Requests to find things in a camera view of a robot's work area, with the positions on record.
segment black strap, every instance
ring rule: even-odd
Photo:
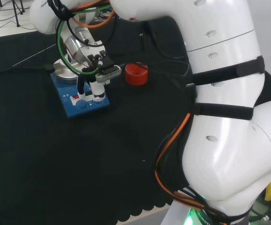
[[[55,15],[61,21],[67,21],[74,17],[73,13],[69,11],[69,9],[61,3],[60,0],[47,0],[48,5],[51,7]]]
[[[192,79],[196,85],[204,85],[227,81],[257,73],[265,73],[265,63],[263,56],[257,57],[256,60],[251,60],[237,65],[193,74]]]
[[[216,116],[239,120],[251,120],[253,112],[254,108],[210,103],[196,103],[194,108],[195,115]]]

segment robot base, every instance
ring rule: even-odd
[[[86,96],[84,99],[80,99],[75,83],[66,84],[59,82],[54,74],[50,74],[50,77],[59,94],[62,105],[65,108],[67,117],[74,117],[99,110],[110,104],[107,96],[105,96],[105,99],[101,102],[93,101],[92,90],[87,83],[84,85]]]
[[[190,210],[188,217],[186,218],[184,225],[223,225],[221,223],[213,223],[211,219],[203,212],[196,211],[194,209]],[[249,225],[249,215],[240,221],[235,221],[233,225]]]

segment orange cable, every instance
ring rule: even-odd
[[[112,19],[112,17],[114,16],[114,14],[115,14],[115,11],[113,10],[113,11],[111,12],[111,14],[109,15],[109,17],[108,17],[105,21],[103,21],[102,23],[97,24],[97,25],[87,25],[87,24],[81,23],[81,22],[79,22],[78,20],[76,20],[74,17],[73,17],[73,20],[74,20],[79,26],[81,26],[81,27],[86,27],[86,28],[99,28],[99,27],[102,27],[102,26],[104,26],[105,24],[107,24],[107,23]]]
[[[182,124],[181,124],[180,127],[178,128],[178,130],[174,133],[174,135],[170,138],[170,140],[169,140],[169,141],[167,142],[167,144],[164,146],[164,148],[163,148],[161,154],[160,154],[160,155],[158,156],[158,158],[157,158],[156,166],[158,165],[158,163],[159,163],[161,157],[163,156],[163,154],[166,152],[166,150],[169,148],[169,146],[172,144],[172,142],[176,139],[176,137],[179,135],[179,133],[181,132],[181,130],[184,128],[184,126],[185,126],[186,123],[188,122],[189,118],[190,118],[190,114],[188,113],[188,114],[186,115],[185,119],[183,120]],[[167,193],[169,193],[171,196],[177,196],[177,197],[179,197],[179,198],[182,198],[182,199],[186,200],[186,201],[189,202],[189,203],[193,203],[193,204],[196,204],[196,205],[199,205],[199,206],[203,207],[203,205],[202,205],[201,203],[195,201],[194,199],[192,199],[192,198],[190,198],[190,197],[188,197],[188,196],[186,196],[186,195],[183,195],[183,194],[178,193],[178,192],[171,193],[171,192],[170,192],[170,191],[162,184],[162,182],[160,181],[157,171],[155,171],[155,176],[156,176],[157,182],[158,182],[159,185],[162,187],[162,189],[164,189],[164,190],[165,190]],[[179,202],[178,200],[174,200],[174,201],[176,201],[176,202],[178,202],[178,203],[181,203],[181,204],[183,204],[183,205],[186,205],[185,203]],[[192,207],[192,206],[190,206],[190,205],[186,205],[186,206],[189,206],[189,207],[191,207],[191,208],[193,208],[193,209],[196,209],[196,210],[201,210],[201,209],[199,209],[199,208]]]
[[[82,5],[82,6],[77,6],[76,8],[72,8],[72,10],[78,10],[78,9],[83,9],[83,8],[87,8],[87,7],[89,7],[89,6],[92,6],[92,5],[94,5],[94,4],[96,4],[96,3],[98,3],[100,0],[96,0],[96,1],[93,1],[93,2],[90,2],[90,3],[87,3],[87,4],[84,4],[84,5]]]

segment green light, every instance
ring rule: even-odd
[[[193,225],[191,216],[188,216],[184,222],[184,225]]]

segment cable bundle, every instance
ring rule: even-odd
[[[89,47],[100,47],[100,46],[102,46],[103,44],[101,44],[101,45],[91,45],[91,44],[88,43],[88,40],[83,41],[80,38],[78,38],[75,35],[75,33],[73,32],[73,30],[72,30],[72,28],[70,26],[69,20],[72,18],[79,26],[86,27],[86,28],[93,28],[94,29],[94,28],[102,27],[105,24],[107,24],[114,17],[115,12],[113,10],[112,10],[111,14],[109,15],[109,17],[105,21],[103,21],[102,23],[97,24],[97,25],[83,24],[83,23],[77,21],[74,18],[74,16],[77,15],[77,14],[91,13],[91,12],[100,12],[100,11],[103,11],[103,10],[106,10],[106,9],[110,9],[111,5],[109,4],[109,1],[108,0],[94,1],[94,2],[91,2],[91,3],[85,4],[85,5],[79,6],[77,8],[71,9],[71,10],[68,10],[66,8],[66,6],[63,5],[60,2],[60,0],[55,0],[55,1],[57,1],[57,2],[53,2],[53,0],[49,0],[48,4],[52,8],[52,10],[54,11],[55,15],[59,18],[59,22],[58,22],[57,27],[56,27],[56,43],[57,43],[57,47],[58,47],[58,50],[59,50],[59,54],[60,54],[61,60],[68,67],[68,69],[70,71],[72,71],[74,74],[76,74],[78,76],[79,75],[91,75],[91,76],[96,75],[100,71],[99,67],[92,69],[92,71],[90,71],[90,72],[84,72],[84,71],[77,70],[75,67],[73,67],[68,62],[68,60],[65,58],[65,54],[63,53],[62,48],[61,48],[61,32],[62,32],[64,23],[66,22],[67,25],[68,25],[68,28],[69,28],[70,32],[72,33],[72,35],[80,43],[82,43],[82,44],[84,44],[86,46],[89,46]],[[110,42],[110,40],[111,40],[111,38],[113,36],[114,30],[115,29],[113,29],[113,31],[111,33],[111,36],[108,39],[108,41],[106,42],[106,44]]]

